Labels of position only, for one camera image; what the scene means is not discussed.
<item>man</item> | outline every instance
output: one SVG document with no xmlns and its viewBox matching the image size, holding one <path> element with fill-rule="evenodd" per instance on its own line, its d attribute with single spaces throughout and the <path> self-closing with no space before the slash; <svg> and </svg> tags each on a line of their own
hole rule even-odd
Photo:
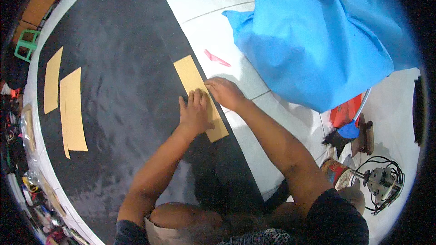
<svg viewBox="0 0 436 245">
<path fill-rule="evenodd" d="M 188 104 L 179 97 L 179 126 L 135 175 L 118 213 L 115 244 L 369 242 L 366 221 L 350 202 L 339 196 L 303 144 L 246 99 L 234 83 L 216 77 L 204 84 L 217 102 L 235 111 L 248 124 L 268 158 L 283 173 L 294 203 L 282 204 L 263 222 L 250 215 L 222 218 L 190 204 L 155 207 L 189 144 L 198 134 L 212 128 L 207 119 L 206 93 L 196 89 L 189 93 Z M 302 226 L 301 231 L 292 231 L 298 226 Z"/>
</svg>

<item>black fabric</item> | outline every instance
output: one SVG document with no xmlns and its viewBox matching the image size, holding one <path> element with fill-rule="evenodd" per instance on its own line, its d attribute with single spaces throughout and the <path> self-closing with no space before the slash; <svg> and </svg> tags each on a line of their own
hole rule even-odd
<svg viewBox="0 0 436 245">
<path fill-rule="evenodd" d="M 89 151 L 64 154 L 59 108 L 44 115 L 47 61 L 63 46 L 59 80 L 82 68 Z M 38 67 L 41 132 L 56 176 L 85 223 L 106 244 L 135 172 L 177 127 L 186 94 L 173 63 L 188 55 L 206 77 L 166 0 L 78 0 L 44 44 Z M 200 135 L 158 199 L 220 213 L 260 210 L 253 175 L 221 107 L 229 136 Z"/>
<path fill-rule="evenodd" d="M 331 188 L 313 203 L 306 217 L 309 244 L 368 244 L 366 220 L 348 201 Z"/>
<path fill-rule="evenodd" d="M 147 233 L 138 224 L 129 220 L 116 223 L 116 237 L 113 245 L 141 244 L 149 245 Z"/>
</svg>

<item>clutter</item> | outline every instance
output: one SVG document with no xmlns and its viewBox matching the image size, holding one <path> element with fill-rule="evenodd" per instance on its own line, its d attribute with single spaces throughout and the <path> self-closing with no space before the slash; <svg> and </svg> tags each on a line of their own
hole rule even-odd
<svg viewBox="0 0 436 245">
<path fill-rule="evenodd" d="M 359 136 L 360 130 L 356 127 L 355 123 L 360 113 L 362 112 L 363 106 L 365 105 L 370 92 L 371 88 L 366 91 L 362 103 L 357 110 L 356 115 L 353 117 L 352 121 L 348 124 L 345 124 L 343 127 L 329 133 L 322 142 L 323 144 L 330 144 L 334 146 L 336 148 L 336 154 L 338 158 L 341 155 L 345 145 Z"/>
<path fill-rule="evenodd" d="M 255 0 L 225 11 L 268 87 L 320 113 L 422 62 L 398 0 Z"/>
</svg>

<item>tan paper strip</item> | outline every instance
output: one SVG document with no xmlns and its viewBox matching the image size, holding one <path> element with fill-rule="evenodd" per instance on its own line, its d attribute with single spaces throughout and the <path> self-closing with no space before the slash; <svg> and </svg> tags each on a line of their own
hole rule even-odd
<svg viewBox="0 0 436 245">
<path fill-rule="evenodd" d="M 83 132 L 80 94 L 81 68 L 77 68 L 61 80 L 67 88 L 65 114 L 67 120 L 68 150 L 88 151 Z"/>
<path fill-rule="evenodd" d="M 59 92 L 59 106 L 61 109 L 61 128 L 62 128 L 62 140 L 64 142 L 64 152 L 68 159 L 70 158 L 70 152 L 68 151 L 67 140 L 67 113 L 66 113 L 66 101 L 67 101 L 67 85 L 66 81 L 61 80 L 61 90 Z"/>
<path fill-rule="evenodd" d="M 183 59 L 178 60 L 174 63 L 174 67 L 179 74 L 180 80 L 186 90 L 186 93 L 189 94 L 189 91 L 200 88 L 208 94 L 208 119 L 209 122 L 214 123 L 215 128 L 213 130 L 207 130 L 206 134 L 210 142 L 215 142 L 218 139 L 226 137 L 228 135 L 228 131 L 222 122 L 221 116 L 218 113 L 215 104 L 211 102 L 210 93 L 207 90 L 206 86 L 204 86 L 203 80 L 201 79 L 200 73 L 193 62 L 192 57 L 186 56 Z"/>
<path fill-rule="evenodd" d="M 47 62 L 44 82 L 44 114 L 57 108 L 57 90 L 59 87 L 59 69 L 61 67 L 62 46 Z"/>
</svg>

